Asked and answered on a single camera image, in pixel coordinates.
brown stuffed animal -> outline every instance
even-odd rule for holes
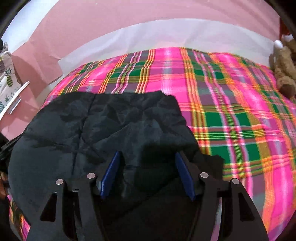
[[[296,95],[296,41],[292,36],[283,36],[283,43],[275,41],[274,75],[277,88],[288,99]]]

black cloth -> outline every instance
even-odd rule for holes
[[[69,93],[43,108],[15,144],[11,193],[31,222],[57,179],[71,183],[121,151],[109,197],[95,201],[109,239],[185,240],[198,201],[190,201],[178,176],[181,150],[222,178],[223,159],[201,154],[173,96]]]
[[[10,228],[8,198],[0,199],[0,240],[20,241]]]
[[[5,146],[8,143],[8,139],[2,135],[2,133],[0,133],[0,147],[1,147],[1,151],[0,151],[0,171],[4,172],[7,174],[7,167],[8,167],[8,160],[10,159],[10,153],[9,155],[4,154],[4,152],[2,151],[3,146]]]

